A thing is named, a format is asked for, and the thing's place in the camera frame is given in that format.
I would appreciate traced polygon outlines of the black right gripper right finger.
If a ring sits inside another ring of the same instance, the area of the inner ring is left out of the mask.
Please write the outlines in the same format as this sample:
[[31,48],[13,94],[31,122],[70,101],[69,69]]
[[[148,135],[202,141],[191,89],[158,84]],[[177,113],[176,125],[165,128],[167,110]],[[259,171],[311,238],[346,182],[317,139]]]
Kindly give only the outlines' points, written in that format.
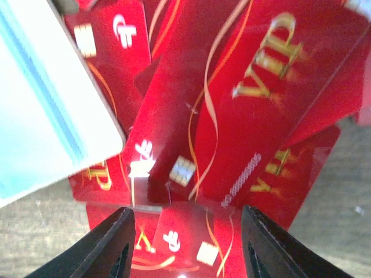
[[248,277],[350,277],[256,207],[243,207],[241,228]]

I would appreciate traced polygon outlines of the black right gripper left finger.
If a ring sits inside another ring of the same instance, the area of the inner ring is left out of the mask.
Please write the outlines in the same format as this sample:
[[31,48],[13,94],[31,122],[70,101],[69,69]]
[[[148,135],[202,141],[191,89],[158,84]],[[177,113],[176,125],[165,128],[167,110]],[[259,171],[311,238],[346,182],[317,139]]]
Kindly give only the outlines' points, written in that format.
[[28,277],[129,277],[134,225],[133,210],[121,207]]

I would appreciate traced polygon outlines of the red VIP card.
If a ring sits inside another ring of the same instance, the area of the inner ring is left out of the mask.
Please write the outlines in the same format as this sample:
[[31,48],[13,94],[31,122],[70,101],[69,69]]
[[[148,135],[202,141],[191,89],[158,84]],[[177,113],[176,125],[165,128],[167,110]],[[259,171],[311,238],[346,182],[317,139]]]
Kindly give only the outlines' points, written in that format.
[[132,206],[237,204],[370,27],[369,1],[191,1],[123,153]]

